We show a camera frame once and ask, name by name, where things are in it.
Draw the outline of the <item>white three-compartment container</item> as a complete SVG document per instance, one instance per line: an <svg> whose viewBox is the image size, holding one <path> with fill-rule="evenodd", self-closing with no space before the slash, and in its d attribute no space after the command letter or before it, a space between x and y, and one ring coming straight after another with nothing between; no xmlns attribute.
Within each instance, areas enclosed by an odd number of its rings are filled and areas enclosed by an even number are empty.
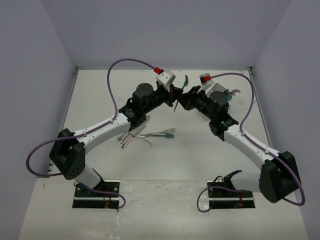
<svg viewBox="0 0 320 240"><path fill-rule="evenodd" d="M228 113L229 101L224 91L227 90L219 83L215 83L208 93L199 91L195 100L195 108L208 120L217 120Z"/></svg>

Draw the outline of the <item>ornate silver teaspoon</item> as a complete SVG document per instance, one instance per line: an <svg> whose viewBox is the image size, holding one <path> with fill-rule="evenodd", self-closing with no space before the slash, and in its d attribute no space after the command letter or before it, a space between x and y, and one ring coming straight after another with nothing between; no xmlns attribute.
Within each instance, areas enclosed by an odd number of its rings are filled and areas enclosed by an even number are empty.
<svg viewBox="0 0 320 240"><path fill-rule="evenodd" d="M233 89L231 91L227 89L224 91L224 93L229 96L238 96L241 93L241 91L239 89Z"/></svg>

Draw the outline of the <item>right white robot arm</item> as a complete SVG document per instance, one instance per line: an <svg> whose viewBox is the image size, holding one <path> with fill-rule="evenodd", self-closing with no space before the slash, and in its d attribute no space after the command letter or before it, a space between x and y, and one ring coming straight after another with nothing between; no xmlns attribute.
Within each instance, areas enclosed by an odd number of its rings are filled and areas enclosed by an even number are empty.
<svg viewBox="0 0 320 240"><path fill-rule="evenodd" d="M237 148L257 166L258 189L269 202L286 200L294 191L303 190L295 157L288 151L281 153L264 145L244 131L243 124L228 113L229 102L223 92L214 91L206 96L197 86L178 96L177 101L185 110L196 109L205 115L215 136Z"/></svg>

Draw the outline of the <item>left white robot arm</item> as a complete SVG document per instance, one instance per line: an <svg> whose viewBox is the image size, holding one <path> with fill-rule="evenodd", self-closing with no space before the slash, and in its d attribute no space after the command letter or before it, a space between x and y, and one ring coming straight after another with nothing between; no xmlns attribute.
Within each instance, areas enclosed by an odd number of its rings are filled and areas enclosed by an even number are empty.
<svg viewBox="0 0 320 240"><path fill-rule="evenodd" d="M86 154L107 140L136 129L147 120L147 114L162 104L172 107L181 88L160 84L157 89L141 83L126 104L106 120L91 127L71 132L63 129L54 143L49 158L66 180L76 180L88 193L97 197L103 193L102 177L86 164Z"/></svg>

